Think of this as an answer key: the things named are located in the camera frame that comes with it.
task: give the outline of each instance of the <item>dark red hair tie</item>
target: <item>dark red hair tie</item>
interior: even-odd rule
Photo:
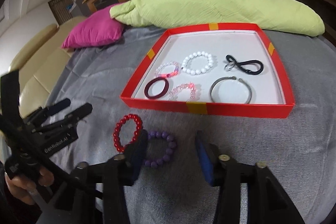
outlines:
[[[155,95],[155,96],[150,96],[148,94],[148,91],[149,91],[149,88],[154,84],[156,83],[157,81],[164,81],[165,82],[165,87],[163,88],[163,91],[158,94],[158,95]],[[148,98],[148,99],[158,99],[158,98],[161,98],[163,96],[166,95],[166,93],[168,92],[168,89],[169,89],[169,82],[166,78],[163,78],[163,77],[157,77],[157,78],[154,78],[153,80],[149,81],[148,84],[146,85],[145,87],[145,96]]]

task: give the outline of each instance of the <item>clear beaded bracelet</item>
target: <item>clear beaded bracelet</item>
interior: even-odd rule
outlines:
[[[170,73],[160,73],[161,70],[163,70],[164,67],[168,67],[168,66],[175,66],[175,69],[170,72]],[[179,74],[181,65],[175,61],[170,61],[168,63],[164,63],[161,64],[156,70],[155,70],[155,77],[163,77],[163,78],[170,78],[173,77],[177,74]]]
[[[208,64],[201,69],[197,69],[197,70],[193,70],[193,69],[187,69],[187,64],[190,60],[196,58],[196,57],[206,57],[208,59]],[[182,71],[184,71],[187,74],[190,75],[200,75],[201,73],[206,73],[208,70],[210,70],[210,68],[213,67],[213,59],[212,59],[212,55],[210,53],[207,52],[194,52],[193,54],[190,54],[189,56],[187,56],[182,63],[181,69]]]

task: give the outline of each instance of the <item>red beaded bracelet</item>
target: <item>red beaded bracelet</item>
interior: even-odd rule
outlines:
[[[142,120],[136,114],[125,115],[119,122],[117,122],[114,132],[113,132],[113,142],[114,142],[114,147],[117,149],[118,152],[121,152],[121,153],[124,153],[125,147],[122,146],[120,143],[120,138],[119,138],[120,129],[123,126],[123,124],[125,124],[126,121],[128,121],[129,119],[133,119],[136,124],[136,130],[134,131],[134,136],[129,143],[134,143],[135,141],[137,141],[138,136],[142,130]]]

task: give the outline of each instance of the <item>light green pillow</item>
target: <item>light green pillow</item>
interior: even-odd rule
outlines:
[[[130,0],[112,7],[110,16],[135,27],[243,22],[312,37],[325,30],[319,15],[296,0]]]

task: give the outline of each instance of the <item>pink pillow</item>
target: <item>pink pillow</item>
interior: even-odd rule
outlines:
[[[124,25],[110,17],[110,8],[99,10],[76,25],[63,42],[61,48],[98,47],[117,41]]]

